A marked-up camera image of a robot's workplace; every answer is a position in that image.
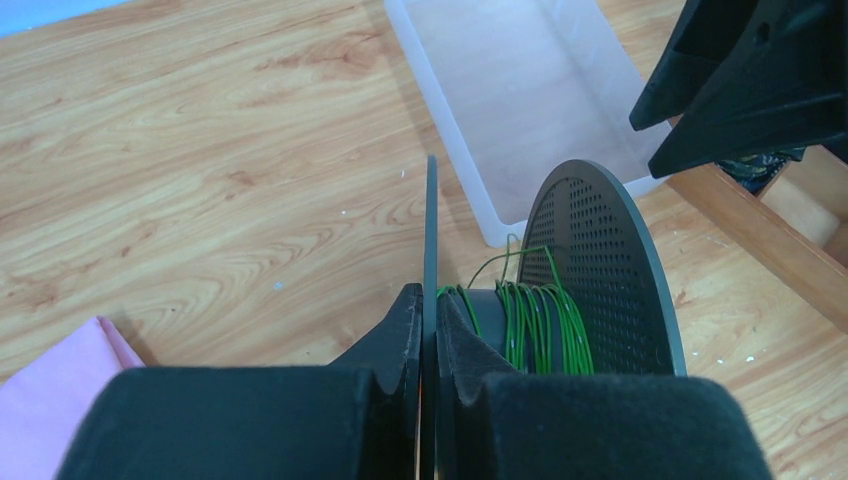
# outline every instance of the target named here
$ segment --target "wooden table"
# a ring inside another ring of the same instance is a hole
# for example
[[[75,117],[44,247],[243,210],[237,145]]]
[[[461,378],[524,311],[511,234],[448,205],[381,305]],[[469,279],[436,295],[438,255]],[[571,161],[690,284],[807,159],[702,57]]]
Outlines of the wooden table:
[[[680,0],[603,0],[643,75]],[[149,364],[324,363],[484,246],[380,1],[137,0],[0,40],[0,379],[108,315]],[[848,340],[668,187],[638,201],[688,368],[774,472],[846,478]]]

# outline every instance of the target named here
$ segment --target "plastic bin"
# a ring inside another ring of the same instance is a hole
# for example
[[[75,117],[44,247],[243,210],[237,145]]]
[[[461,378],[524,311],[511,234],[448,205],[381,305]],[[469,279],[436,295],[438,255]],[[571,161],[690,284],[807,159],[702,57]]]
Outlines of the plastic bin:
[[[671,127],[628,122],[644,82],[593,0],[385,0],[490,246],[521,237],[548,174],[607,167],[631,195]]]

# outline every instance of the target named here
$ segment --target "perforated mesh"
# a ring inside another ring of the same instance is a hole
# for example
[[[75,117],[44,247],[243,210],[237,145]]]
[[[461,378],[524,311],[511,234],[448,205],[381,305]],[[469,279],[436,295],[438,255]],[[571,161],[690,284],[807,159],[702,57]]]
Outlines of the perforated mesh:
[[[531,219],[525,248],[554,246],[562,284],[581,310],[596,371],[673,373],[670,359],[660,358],[670,356],[664,319],[656,305],[651,314],[646,307],[657,292],[644,247],[617,194],[605,198],[600,190],[579,178],[553,184]],[[554,282],[544,252],[525,255],[519,280]]]

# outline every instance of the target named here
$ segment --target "green wire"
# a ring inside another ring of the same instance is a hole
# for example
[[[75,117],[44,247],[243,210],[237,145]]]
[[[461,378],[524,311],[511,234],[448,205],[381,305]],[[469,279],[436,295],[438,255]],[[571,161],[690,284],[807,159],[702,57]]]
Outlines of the green wire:
[[[493,261],[504,260],[501,277],[495,281],[495,294],[501,301],[506,319],[504,358],[516,369],[525,373],[553,373],[553,328],[552,311],[549,303],[559,318],[560,344],[562,345],[562,371],[567,374],[591,374],[595,367],[592,360],[589,339],[583,324],[583,318],[577,304],[562,286],[559,272],[554,262],[553,254],[548,246],[525,248],[510,251],[512,240],[518,241],[518,236],[507,236],[506,253],[496,255],[487,260],[471,277],[467,289],[470,289],[480,273]],[[550,263],[554,284],[526,285],[506,280],[509,259],[514,255],[544,251]],[[480,322],[466,289],[461,285],[446,285],[437,291],[438,296],[458,295],[465,304],[474,333],[482,335]],[[527,364],[533,359],[532,372]]]

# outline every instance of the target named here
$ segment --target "folded cloth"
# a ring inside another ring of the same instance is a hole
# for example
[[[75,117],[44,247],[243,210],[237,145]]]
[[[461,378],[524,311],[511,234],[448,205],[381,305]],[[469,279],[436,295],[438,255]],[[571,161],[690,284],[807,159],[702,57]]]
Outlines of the folded cloth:
[[[97,395],[144,363],[105,318],[92,318],[0,388],[0,479],[51,479]]]

